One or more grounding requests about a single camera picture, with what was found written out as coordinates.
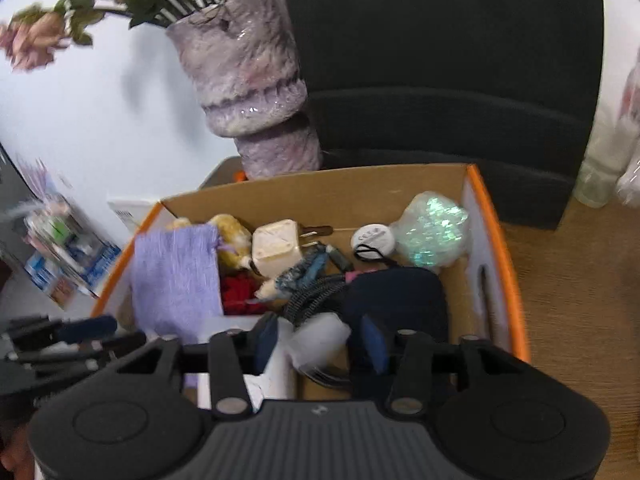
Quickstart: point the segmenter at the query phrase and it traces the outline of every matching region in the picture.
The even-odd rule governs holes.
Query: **green leaf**
[[[95,0],[69,0],[72,9],[93,9]]]
[[[46,13],[47,11],[44,10],[40,4],[34,4],[31,7],[27,7],[26,9],[21,10],[20,12],[16,12],[11,18],[11,22],[20,22],[26,23],[27,25],[33,25]]]
[[[69,19],[71,39],[81,46],[93,46],[94,39],[84,30],[89,25],[94,25],[104,18],[101,10],[80,9],[75,10]]]
[[[134,27],[137,27],[138,25],[142,25],[143,23],[146,23],[148,20],[149,18],[146,18],[145,16],[142,16],[142,15],[134,16],[129,21],[129,30],[131,30]]]
[[[104,19],[104,12],[101,10],[76,10],[71,17],[72,23],[76,27],[88,27],[89,25],[95,25]]]
[[[91,35],[83,32],[79,35],[72,35],[71,39],[74,40],[74,43],[79,46],[94,46],[94,38]]]
[[[123,0],[127,10],[132,14],[157,14],[162,9],[164,0]]]
[[[56,3],[56,6],[53,7],[53,12],[57,12],[61,16],[64,16],[66,14],[66,3],[67,2],[68,2],[68,0],[58,0],[58,2]]]

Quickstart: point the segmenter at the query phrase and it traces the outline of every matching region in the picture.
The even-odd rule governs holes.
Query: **purple vase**
[[[257,134],[234,140],[244,172],[251,180],[320,169],[320,142],[303,113]]]
[[[252,140],[239,141],[243,147],[267,138],[265,150],[281,149],[285,143],[289,146],[285,151],[302,153],[300,159],[309,163],[283,168],[311,171],[319,167],[319,150],[305,151],[318,144],[310,126],[297,133],[284,128],[287,140],[274,142],[277,126],[299,112],[306,101],[295,43],[279,0],[229,0],[222,7],[201,10],[173,23],[167,35],[193,81],[212,133],[236,139],[252,136]],[[268,133],[254,136],[263,130]],[[254,166],[248,174],[289,173],[273,166],[257,168],[261,153],[257,146],[243,151],[252,153]],[[273,153],[264,155],[265,164],[271,164]]]

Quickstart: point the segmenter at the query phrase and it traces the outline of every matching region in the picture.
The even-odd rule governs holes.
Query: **black chair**
[[[589,139],[603,0],[286,0],[329,168],[478,163],[555,228]]]

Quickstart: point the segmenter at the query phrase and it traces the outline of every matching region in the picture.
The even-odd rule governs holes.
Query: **floor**
[[[92,298],[76,293],[68,307],[62,310],[51,298],[31,283],[26,272],[18,269],[14,271],[0,292],[0,320],[35,314],[79,319],[91,314],[93,304]]]
[[[640,478],[640,211],[575,201],[556,232],[504,227],[533,364],[597,402],[611,424],[598,479]]]

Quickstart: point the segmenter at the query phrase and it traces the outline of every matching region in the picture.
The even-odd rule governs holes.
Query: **pink flower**
[[[14,70],[33,70],[53,62],[56,50],[68,47],[65,21],[56,12],[48,12],[33,25],[13,22],[0,24],[0,48]]]

